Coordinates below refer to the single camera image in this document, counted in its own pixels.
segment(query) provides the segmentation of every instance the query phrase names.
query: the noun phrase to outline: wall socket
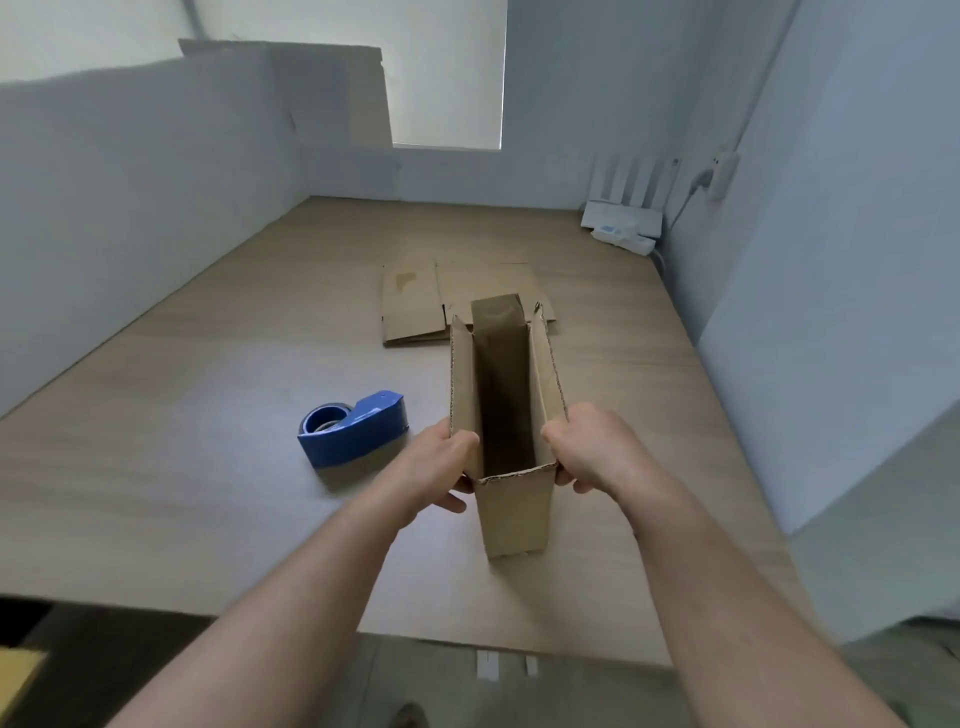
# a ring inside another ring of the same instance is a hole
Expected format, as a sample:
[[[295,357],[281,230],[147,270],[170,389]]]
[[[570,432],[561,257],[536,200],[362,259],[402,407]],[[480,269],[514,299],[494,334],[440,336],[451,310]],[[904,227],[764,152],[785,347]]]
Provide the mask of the wall socket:
[[[725,147],[717,150],[710,166],[713,170],[713,179],[707,188],[708,200],[723,200],[727,196],[727,190],[730,189],[733,181],[733,173],[736,172],[736,165],[739,163],[740,155],[737,152],[730,152]]]

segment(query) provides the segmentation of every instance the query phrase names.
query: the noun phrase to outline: cardboard box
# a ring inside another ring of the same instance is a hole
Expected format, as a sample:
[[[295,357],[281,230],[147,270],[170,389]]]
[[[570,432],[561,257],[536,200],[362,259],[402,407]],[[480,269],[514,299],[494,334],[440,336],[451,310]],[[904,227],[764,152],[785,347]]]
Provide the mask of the cardboard box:
[[[546,548],[557,462],[540,437],[565,418],[543,306],[528,324],[517,294],[474,301],[471,332],[450,331],[450,432],[473,430],[467,463],[488,558]]]
[[[389,267],[383,272],[383,342],[445,339],[455,317],[472,326],[470,302],[504,294],[519,295],[527,321],[537,303],[547,321],[556,318],[530,266],[519,260],[430,258]]]

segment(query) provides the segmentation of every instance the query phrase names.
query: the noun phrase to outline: wooden table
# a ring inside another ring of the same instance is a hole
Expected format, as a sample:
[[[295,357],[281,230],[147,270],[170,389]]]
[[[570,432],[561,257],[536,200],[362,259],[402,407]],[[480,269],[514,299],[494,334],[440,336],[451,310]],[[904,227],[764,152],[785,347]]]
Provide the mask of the wooden table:
[[[415,431],[447,412],[447,344],[381,345],[381,266],[497,251],[526,255],[554,304],[567,401],[619,411],[808,613],[647,259],[592,240],[571,212],[326,199],[289,212],[0,421],[0,593],[222,611],[370,477],[372,463],[326,482],[310,469],[295,437],[310,408],[389,388]],[[472,504],[464,516],[428,509],[397,538],[361,629],[669,665],[616,506],[561,489],[552,528],[544,554],[491,563]]]

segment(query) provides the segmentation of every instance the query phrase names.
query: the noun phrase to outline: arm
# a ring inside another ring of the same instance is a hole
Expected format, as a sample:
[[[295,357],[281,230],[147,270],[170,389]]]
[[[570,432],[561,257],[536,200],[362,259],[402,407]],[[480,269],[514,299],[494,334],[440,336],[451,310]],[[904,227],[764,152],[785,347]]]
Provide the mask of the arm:
[[[279,566],[165,667],[110,728],[300,725],[340,671],[400,528],[448,491],[472,432],[428,427]]]
[[[558,481],[608,493],[633,527],[660,626],[705,728],[902,726],[767,583],[630,427],[590,404],[542,430]]]

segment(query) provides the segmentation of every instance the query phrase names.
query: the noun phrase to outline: forearm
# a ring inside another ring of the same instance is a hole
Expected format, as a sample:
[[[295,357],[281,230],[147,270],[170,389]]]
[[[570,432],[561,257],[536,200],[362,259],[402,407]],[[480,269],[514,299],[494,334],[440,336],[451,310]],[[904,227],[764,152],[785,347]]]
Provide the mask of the forearm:
[[[231,606],[111,723],[301,724],[346,659],[403,504],[374,482]]]
[[[661,482],[623,488],[621,506],[702,725],[901,725],[682,483],[646,475]]]

